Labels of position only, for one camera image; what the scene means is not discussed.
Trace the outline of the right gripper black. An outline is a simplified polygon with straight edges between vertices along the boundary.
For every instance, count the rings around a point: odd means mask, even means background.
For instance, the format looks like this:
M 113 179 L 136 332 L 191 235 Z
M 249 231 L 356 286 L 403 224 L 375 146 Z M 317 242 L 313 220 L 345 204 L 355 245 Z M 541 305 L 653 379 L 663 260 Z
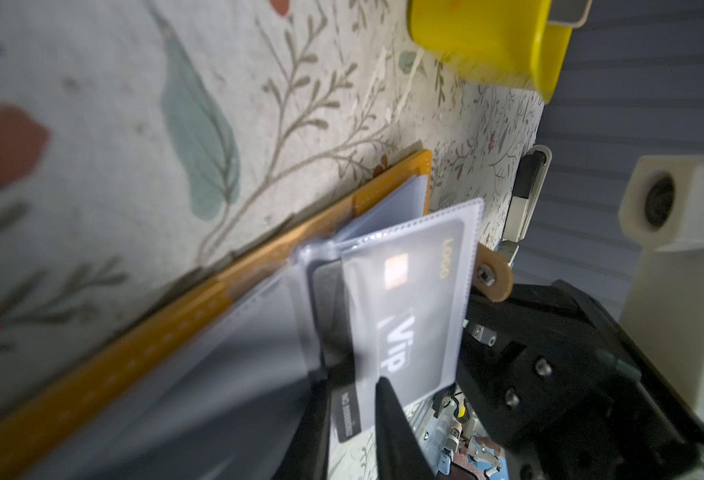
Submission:
M 514 479 L 704 479 L 704 422 L 565 281 L 473 291 L 457 382 Z

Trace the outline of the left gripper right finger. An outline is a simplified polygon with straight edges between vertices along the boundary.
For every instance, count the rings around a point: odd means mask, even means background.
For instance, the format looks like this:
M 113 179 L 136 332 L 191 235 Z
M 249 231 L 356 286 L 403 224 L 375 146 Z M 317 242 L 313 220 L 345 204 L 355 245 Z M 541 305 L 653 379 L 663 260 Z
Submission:
M 380 479 L 432 479 L 427 463 L 391 382 L 376 385 L 375 434 Z

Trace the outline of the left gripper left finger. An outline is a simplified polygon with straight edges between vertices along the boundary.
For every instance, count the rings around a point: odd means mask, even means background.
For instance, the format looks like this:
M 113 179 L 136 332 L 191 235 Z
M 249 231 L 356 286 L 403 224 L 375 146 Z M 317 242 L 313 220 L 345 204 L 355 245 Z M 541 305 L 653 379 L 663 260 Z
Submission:
M 273 479 L 326 480 L 331 422 L 332 389 L 330 380 L 324 378 L 312 386 L 307 407 Z

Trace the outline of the yellow leather card holder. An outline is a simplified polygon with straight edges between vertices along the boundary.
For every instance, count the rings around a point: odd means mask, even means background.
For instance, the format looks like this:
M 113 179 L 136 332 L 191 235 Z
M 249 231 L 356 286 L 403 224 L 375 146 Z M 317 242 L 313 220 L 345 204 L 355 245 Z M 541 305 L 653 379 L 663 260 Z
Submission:
M 191 290 L 0 422 L 0 479 L 271 479 L 330 380 L 346 241 L 424 217 L 420 151 Z

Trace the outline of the yellow plastic card tray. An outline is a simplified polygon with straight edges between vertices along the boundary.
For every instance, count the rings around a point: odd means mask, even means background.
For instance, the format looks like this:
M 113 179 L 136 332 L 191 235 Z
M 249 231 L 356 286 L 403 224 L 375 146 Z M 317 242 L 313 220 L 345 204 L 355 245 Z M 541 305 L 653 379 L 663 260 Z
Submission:
M 549 103 L 573 28 L 551 24 L 550 1 L 411 0 L 413 41 L 460 78 L 534 91 Z

